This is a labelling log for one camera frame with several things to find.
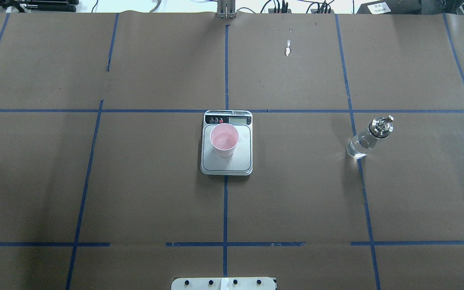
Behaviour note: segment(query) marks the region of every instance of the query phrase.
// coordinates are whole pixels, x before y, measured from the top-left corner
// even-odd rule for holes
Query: white mounting plate
[[[270,277],[178,278],[171,290],[276,290],[277,283]]]
[[[215,124],[205,125],[201,133],[201,172],[208,175],[247,176],[252,173],[252,129],[248,125],[233,124],[239,133],[234,154],[221,157],[210,143],[210,132]]]

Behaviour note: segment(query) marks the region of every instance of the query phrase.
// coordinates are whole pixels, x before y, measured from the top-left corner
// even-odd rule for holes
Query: digital kitchen scale
[[[210,132],[221,123],[234,125],[239,143],[234,154],[221,157],[210,143]],[[201,172],[219,176],[248,176],[253,168],[252,113],[241,110],[208,110],[203,117],[201,132]]]

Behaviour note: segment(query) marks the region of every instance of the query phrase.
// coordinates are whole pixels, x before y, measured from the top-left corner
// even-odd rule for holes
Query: black cable
[[[312,6],[313,4],[317,4],[317,5],[318,5],[318,9],[320,9],[320,3],[318,3],[318,2],[312,2],[311,5],[309,5],[309,7],[307,7],[307,11],[305,11],[306,14],[309,13],[309,9],[311,9],[311,6]]]
[[[315,11],[315,14],[321,14],[324,5],[325,5],[325,2],[323,2],[321,5],[318,5],[318,9]]]
[[[252,11],[253,13],[255,13],[252,9],[250,9],[250,8],[248,8],[248,7],[241,7],[241,8],[239,8],[239,9],[237,9],[237,11],[240,11],[241,9],[248,9],[248,10]]]
[[[149,13],[153,13],[155,10],[159,9],[160,2],[162,2],[162,0],[157,0],[157,5],[155,5],[155,7],[153,7],[153,9],[149,11]]]
[[[91,13],[93,13],[93,12],[94,12],[94,8],[96,8],[96,5],[98,5],[98,2],[99,2],[99,0],[96,0],[96,3],[94,4],[94,6],[92,6]]]
[[[266,1],[266,3],[265,3],[265,5],[263,6],[263,8],[261,8],[261,12],[259,12],[259,13],[263,13],[263,10],[265,9],[266,5],[267,5],[269,2],[271,2],[271,0],[267,0],[267,1]]]
[[[320,13],[322,14],[327,13],[327,7],[330,7],[330,6],[327,4],[327,1],[324,1],[322,8],[320,9]]]

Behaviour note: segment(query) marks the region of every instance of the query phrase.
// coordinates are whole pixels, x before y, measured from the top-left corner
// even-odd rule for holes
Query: glass bottle
[[[389,115],[388,118],[375,118],[368,128],[354,136],[346,146],[346,152],[354,159],[361,159],[368,154],[377,145],[377,142],[384,139],[393,132],[394,118]]]

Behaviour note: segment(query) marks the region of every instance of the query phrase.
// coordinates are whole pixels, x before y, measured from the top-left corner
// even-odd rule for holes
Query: bottle cap
[[[386,138],[393,132],[393,121],[392,115],[388,115],[388,118],[377,117],[368,125],[368,129],[375,137]]]

